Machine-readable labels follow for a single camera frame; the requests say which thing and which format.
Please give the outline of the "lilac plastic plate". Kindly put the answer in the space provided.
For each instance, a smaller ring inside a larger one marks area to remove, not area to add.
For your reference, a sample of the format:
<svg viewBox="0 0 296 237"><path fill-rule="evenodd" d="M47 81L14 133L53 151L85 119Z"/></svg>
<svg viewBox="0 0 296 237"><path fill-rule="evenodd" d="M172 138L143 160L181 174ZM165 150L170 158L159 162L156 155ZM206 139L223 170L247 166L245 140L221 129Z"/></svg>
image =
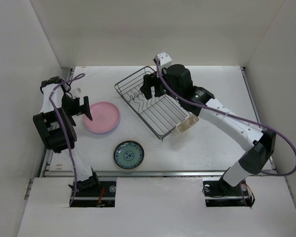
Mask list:
<svg viewBox="0 0 296 237"><path fill-rule="evenodd" d="M95 122L90 122L89 125L86 126L86 128L93 132L98 134L108 133L112 130L114 130L119 125L120 120L96 120Z"/></svg>

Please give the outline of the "teal patterned small plate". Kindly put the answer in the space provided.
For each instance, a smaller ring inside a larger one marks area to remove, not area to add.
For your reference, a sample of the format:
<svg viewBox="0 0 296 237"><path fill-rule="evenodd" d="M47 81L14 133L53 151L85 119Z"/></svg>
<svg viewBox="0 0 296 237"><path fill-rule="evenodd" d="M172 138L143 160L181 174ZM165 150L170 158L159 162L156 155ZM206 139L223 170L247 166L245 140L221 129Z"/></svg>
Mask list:
<svg viewBox="0 0 296 237"><path fill-rule="evenodd" d="M144 161L145 151L136 141L124 141L117 145L113 153L115 164L125 170L139 167Z"/></svg>

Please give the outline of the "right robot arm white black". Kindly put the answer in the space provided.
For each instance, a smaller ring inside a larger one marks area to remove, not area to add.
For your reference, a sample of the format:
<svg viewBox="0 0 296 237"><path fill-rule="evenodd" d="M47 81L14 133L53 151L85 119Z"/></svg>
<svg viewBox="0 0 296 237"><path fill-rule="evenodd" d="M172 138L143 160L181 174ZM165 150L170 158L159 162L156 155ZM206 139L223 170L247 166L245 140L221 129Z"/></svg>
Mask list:
<svg viewBox="0 0 296 237"><path fill-rule="evenodd" d="M146 99L153 96L171 96L180 106L195 116L213 124L244 150L242 157L229 167L219 180L219 190L231 194L251 174L259 174L274 152L276 133L252 126L250 122L234 119L215 96L203 87L193 85L189 69L175 64L144 75L140 91Z"/></svg>

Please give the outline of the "dark wire dish rack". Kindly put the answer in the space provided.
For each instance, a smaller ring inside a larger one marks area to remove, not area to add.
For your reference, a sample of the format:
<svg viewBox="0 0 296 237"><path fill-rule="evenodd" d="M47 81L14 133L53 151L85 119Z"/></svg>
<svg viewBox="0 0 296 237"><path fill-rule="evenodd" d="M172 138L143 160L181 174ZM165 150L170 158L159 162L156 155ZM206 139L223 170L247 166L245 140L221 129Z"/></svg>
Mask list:
<svg viewBox="0 0 296 237"><path fill-rule="evenodd" d="M114 85L119 96L159 139L163 140L184 121L190 112L180 107L179 103L167 96L146 99L140 91L144 76L154 73L150 66L145 66Z"/></svg>

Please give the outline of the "pink plastic plate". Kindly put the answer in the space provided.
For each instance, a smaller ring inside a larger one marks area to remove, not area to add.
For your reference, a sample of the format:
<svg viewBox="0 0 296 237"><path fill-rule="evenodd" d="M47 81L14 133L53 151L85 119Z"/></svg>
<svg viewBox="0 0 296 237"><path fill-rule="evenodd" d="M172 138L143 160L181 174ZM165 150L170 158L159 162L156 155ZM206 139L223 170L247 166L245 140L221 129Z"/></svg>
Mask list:
<svg viewBox="0 0 296 237"><path fill-rule="evenodd" d="M97 102L90 106L90 112L93 120L90 121L84 116L83 123L85 128L90 122L95 122L96 120L120 120L120 111L118 107L110 102Z"/></svg>

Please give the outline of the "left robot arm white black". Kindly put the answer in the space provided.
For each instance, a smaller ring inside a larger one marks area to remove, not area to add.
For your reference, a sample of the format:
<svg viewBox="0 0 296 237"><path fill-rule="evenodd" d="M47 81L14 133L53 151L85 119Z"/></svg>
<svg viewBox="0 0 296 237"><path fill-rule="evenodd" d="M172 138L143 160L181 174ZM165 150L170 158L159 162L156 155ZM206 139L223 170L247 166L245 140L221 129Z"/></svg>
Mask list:
<svg viewBox="0 0 296 237"><path fill-rule="evenodd" d="M96 172L79 157L73 119L74 116L85 115L93 120L89 99L85 96L80 103L79 97L70 95L70 82L83 76L85 74L80 74L69 81L59 76L43 81L40 86L43 105L41 111L33 116L33 122L46 149L68 155L74 173L74 183L69 185L73 192L95 196L101 184Z"/></svg>

